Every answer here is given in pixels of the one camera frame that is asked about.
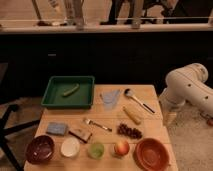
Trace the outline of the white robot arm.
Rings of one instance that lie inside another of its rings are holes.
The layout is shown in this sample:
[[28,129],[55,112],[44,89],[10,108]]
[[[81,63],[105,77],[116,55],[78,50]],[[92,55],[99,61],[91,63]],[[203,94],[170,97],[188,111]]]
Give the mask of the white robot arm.
[[213,117],[213,88],[205,84],[207,79],[208,70],[200,63],[170,71],[165,78],[166,88],[159,96],[163,116],[168,117],[189,101]]

